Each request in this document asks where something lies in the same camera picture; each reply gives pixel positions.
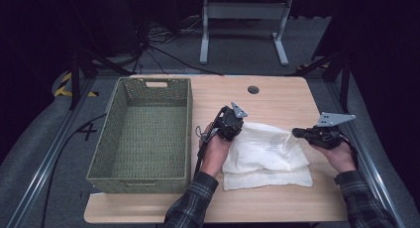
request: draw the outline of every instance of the metal bracket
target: metal bracket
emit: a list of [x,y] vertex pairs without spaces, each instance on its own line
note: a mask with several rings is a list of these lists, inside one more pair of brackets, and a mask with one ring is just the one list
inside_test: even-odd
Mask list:
[[355,120],[355,115],[345,115],[345,114],[334,114],[334,113],[321,113],[318,122],[316,123],[317,127],[333,127],[340,125],[342,123]]
[[248,117],[248,114],[242,110],[235,102],[231,102],[231,104],[237,118]]

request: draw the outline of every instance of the wooden table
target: wooden table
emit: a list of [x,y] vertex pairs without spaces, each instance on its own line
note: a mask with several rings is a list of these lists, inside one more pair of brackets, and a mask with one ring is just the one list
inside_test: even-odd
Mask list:
[[[188,75],[151,75],[185,77]],[[225,105],[235,101],[249,117],[285,130],[312,127],[319,112],[305,79],[301,77],[190,75],[193,92],[192,172],[197,161],[202,129]],[[260,89],[251,94],[248,87]],[[319,152],[300,140],[314,181],[313,187],[266,186],[223,190],[223,175],[208,207],[206,222],[320,222],[347,220],[346,206],[333,177],[337,174]],[[84,218],[89,223],[161,223],[181,194],[91,194]]]

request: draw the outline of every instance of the basket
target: basket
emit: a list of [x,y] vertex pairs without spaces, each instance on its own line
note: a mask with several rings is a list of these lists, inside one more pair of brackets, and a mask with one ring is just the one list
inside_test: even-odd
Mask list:
[[184,192],[191,120],[189,78],[120,78],[86,179],[106,193]]

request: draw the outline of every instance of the person's right hand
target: person's right hand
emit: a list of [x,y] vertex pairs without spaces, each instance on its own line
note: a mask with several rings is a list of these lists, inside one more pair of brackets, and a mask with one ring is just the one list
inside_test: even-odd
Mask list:
[[[209,133],[211,125],[212,124],[210,123],[207,126],[205,133]],[[215,135],[207,145],[200,170],[216,177],[228,158],[231,145],[232,141],[225,141],[219,135]]]
[[356,166],[353,161],[353,152],[350,149],[350,146],[342,142],[340,146],[332,149],[326,150],[321,147],[310,145],[315,150],[321,152],[328,160],[330,165],[339,173],[344,171],[355,171]]

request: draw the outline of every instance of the flannel shirt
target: flannel shirt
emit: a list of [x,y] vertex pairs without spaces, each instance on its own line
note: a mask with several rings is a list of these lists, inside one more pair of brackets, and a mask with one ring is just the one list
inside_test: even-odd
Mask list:
[[[380,205],[358,171],[346,171],[335,178],[347,204],[351,227],[396,227],[393,217]],[[200,171],[185,193],[167,210],[164,227],[202,227],[206,209],[219,182]]]
[[368,184],[358,171],[346,171],[337,175],[347,204],[347,214],[351,227],[396,227],[395,220],[374,198]]
[[185,193],[167,210],[164,227],[202,227],[207,207],[219,182],[199,171]]

